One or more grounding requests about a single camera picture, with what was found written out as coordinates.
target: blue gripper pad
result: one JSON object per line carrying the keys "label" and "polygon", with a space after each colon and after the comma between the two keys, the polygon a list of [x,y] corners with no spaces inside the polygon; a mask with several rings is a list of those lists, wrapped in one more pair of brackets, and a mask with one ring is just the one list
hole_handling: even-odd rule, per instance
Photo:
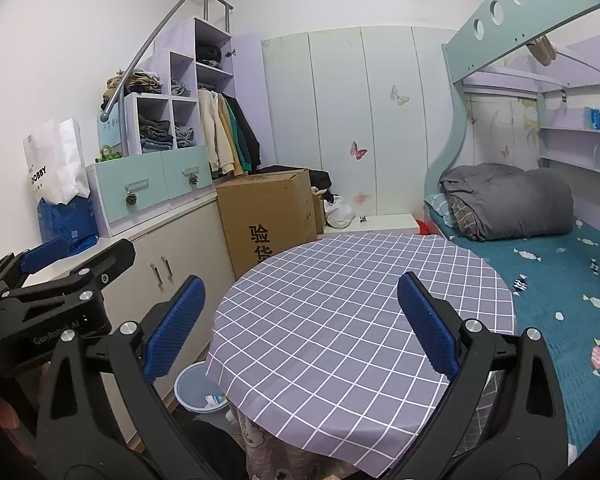
{"label": "blue gripper pad", "polygon": [[27,274],[35,274],[39,270],[66,258],[71,251],[71,243],[63,236],[30,250],[22,257],[20,270]]}
{"label": "blue gripper pad", "polygon": [[195,278],[175,299],[160,325],[146,342],[144,377],[153,383],[169,373],[180,348],[205,306],[205,284]]}
{"label": "blue gripper pad", "polygon": [[460,370],[456,340],[407,274],[398,281],[398,303],[433,369],[453,381]]}

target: teal bedsheet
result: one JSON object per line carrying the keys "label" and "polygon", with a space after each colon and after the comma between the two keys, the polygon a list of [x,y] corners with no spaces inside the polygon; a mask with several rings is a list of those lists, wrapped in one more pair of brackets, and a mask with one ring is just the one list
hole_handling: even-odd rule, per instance
{"label": "teal bedsheet", "polygon": [[[509,285],[518,332],[533,326],[543,334],[560,381],[570,443],[582,452],[600,430],[600,369],[597,376],[592,364],[593,349],[600,348],[600,231],[574,219],[568,235],[472,242],[436,212],[429,214],[447,238],[482,257]],[[556,319],[557,313],[564,319]]]}

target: stack of clothes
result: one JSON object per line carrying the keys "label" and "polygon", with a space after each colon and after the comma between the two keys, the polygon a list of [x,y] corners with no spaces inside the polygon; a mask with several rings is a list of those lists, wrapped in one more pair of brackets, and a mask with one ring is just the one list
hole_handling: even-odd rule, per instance
{"label": "stack of clothes", "polygon": [[184,83],[176,81],[175,79],[171,80],[171,95],[181,95],[183,97],[189,97],[191,95],[191,91],[184,86]]}
{"label": "stack of clothes", "polygon": [[196,61],[205,65],[209,65],[213,68],[222,69],[220,64],[222,61],[222,52],[220,52],[220,49],[215,45],[197,46]]}
{"label": "stack of clothes", "polygon": [[143,153],[164,152],[173,149],[173,136],[169,133],[170,121],[152,121],[138,112],[140,145]]}
{"label": "stack of clothes", "polygon": [[[116,88],[122,79],[122,70],[107,81],[107,90],[102,94],[102,104],[100,108],[104,110],[107,103],[113,97]],[[159,94],[162,91],[162,83],[160,76],[155,72],[147,72],[147,70],[136,70],[131,73],[125,83],[125,95],[131,92]]]}
{"label": "stack of clothes", "polygon": [[193,128],[188,126],[176,126],[176,143],[179,148],[191,148],[196,145],[193,140]]}
{"label": "stack of clothes", "polygon": [[238,101],[225,94],[198,90],[198,105],[209,163],[214,177],[235,176],[260,165],[260,143]]}

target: metal bolt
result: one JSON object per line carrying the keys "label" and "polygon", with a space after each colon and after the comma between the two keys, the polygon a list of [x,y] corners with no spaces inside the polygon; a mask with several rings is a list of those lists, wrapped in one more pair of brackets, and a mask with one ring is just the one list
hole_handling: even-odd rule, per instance
{"label": "metal bolt", "polygon": [[62,339],[62,341],[64,341],[65,343],[68,343],[69,341],[73,341],[74,337],[75,337],[75,332],[73,330],[69,329],[69,330],[65,330],[64,332],[62,332],[60,339]]}
{"label": "metal bolt", "polygon": [[542,334],[535,328],[529,328],[526,330],[526,336],[531,339],[531,341],[538,341],[542,337]]}
{"label": "metal bolt", "polygon": [[136,323],[133,321],[127,321],[120,326],[120,332],[122,332],[124,335],[131,335],[137,329],[138,325],[136,325]]}
{"label": "metal bolt", "polygon": [[482,323],[477,319],[468,319],[464,323],[464,326],[469,332],[477,333],[480,332],[480,330],[482,330]]}

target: cardboard box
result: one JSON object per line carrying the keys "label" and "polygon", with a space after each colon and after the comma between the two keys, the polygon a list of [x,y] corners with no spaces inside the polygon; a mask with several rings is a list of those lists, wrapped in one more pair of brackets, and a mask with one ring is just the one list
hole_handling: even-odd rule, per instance
{"label": "cardboard box", "polygon": [[314,215],[315,232],[319,235],[324,234],[324,227],[327,225],[327,219],[324,216],[324,204],[321,196],[314,196]]}
{"label": "cardboard box", "polygon": [[216,191],[236,278],[275,254],[317,240],[307,170],[236,178]]}

